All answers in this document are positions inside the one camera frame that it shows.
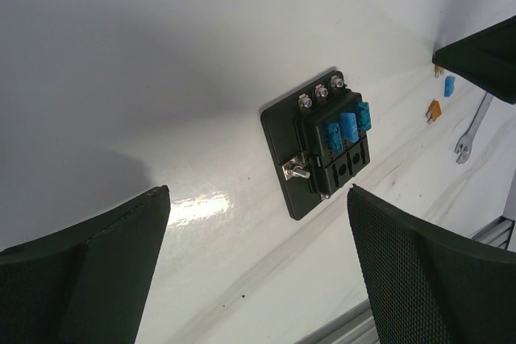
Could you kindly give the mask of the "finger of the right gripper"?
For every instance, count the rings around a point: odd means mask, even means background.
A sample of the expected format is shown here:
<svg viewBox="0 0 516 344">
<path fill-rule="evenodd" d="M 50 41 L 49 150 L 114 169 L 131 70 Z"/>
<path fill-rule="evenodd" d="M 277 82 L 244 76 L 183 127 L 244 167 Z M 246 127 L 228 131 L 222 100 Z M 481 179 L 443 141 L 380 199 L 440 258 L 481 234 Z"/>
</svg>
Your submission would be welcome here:
<svg viewBox="0 0 516 344">
<path fill-rule="evenodd" d="M 440 48 L 432 63 L 513 105 L 515 57 L 515 17 L 511 17 Z"/>
</svg>

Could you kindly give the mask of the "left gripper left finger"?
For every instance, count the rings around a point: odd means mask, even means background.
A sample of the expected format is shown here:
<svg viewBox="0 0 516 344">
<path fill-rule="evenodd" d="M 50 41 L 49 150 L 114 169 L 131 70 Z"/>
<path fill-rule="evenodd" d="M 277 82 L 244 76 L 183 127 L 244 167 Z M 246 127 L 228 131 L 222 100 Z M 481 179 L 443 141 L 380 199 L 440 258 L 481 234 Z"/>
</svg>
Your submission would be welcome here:
<svg viewBox="0 0 516 344">
<path fill-rule="evenodd" d="M 133 343 L 170 213 L 158 186 L 1 253 L 3 343 Z"/>
</svg>

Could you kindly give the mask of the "black fuse box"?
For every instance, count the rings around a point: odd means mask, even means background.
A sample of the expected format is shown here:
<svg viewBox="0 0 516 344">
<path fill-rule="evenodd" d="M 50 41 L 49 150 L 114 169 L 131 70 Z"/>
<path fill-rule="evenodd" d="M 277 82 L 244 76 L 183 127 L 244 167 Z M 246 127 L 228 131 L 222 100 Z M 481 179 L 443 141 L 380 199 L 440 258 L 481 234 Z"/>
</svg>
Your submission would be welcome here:
<svg viewBox="0 0 516 344">
<path fill-rule="evenodd" d="M 325 139 L 324 126 L 339 124 L 340 113 L 356 113 L 357 102 L 365 100 L 347 87 L 342 72 L 332 69 L 261 112 L 264 136 L 292 219 L 303 219 L 369 164 L 371 129 L 358 127 L 356 143 L 346 141 L 341 133 L 342 153 L 330 151 Z"/>
</svg>

